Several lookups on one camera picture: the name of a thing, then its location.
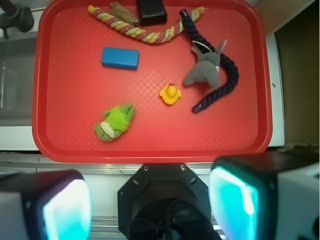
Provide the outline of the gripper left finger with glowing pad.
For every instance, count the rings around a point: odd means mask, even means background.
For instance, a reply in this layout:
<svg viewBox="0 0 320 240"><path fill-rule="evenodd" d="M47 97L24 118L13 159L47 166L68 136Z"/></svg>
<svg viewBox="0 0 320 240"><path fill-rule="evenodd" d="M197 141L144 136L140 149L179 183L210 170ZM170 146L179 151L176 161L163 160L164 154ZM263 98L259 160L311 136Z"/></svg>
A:
<svg viewBox="0 0 320 240"><path fill-rule="evenodd" d="M86 240L92 218L91 189L77 170L0 176L2 240Z"/></svg>

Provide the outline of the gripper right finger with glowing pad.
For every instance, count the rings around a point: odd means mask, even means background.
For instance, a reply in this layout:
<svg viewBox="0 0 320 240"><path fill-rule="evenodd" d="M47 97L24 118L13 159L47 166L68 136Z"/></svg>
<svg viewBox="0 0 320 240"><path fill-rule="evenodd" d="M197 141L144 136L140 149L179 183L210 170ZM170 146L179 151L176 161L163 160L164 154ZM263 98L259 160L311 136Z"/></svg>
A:
<svg viewBox="0 0 320 240"><path fill-rule="evenodd" d="M317 240L320 156L304 150L221 156L208 181L212 213L229 240Z"/></svg>

